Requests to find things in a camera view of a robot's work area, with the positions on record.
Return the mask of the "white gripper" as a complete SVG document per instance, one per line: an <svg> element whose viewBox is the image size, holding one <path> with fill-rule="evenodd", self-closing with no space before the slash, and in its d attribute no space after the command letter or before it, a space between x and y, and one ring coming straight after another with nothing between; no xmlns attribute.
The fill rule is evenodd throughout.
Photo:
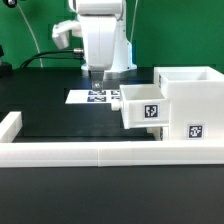
<svg viewBox="0 0 224 224"><path fill-rule="evenodd" d="M68 0L81 26L84 45L84 71L91 71L92 89L103 89L103 71L120 72L125 68L119 37L124 0Z"/></svg>

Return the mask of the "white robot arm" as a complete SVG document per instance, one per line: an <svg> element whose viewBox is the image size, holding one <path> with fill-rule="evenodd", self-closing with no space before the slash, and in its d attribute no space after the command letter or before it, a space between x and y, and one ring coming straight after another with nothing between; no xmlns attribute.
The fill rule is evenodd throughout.
<svg viewBox="0 0 224 224"><path fill-rule="evenodd" d="M68 0L81 26L86 65L93 90L104 78L135 70L132 44L126 37L126 0Z"/></svg>

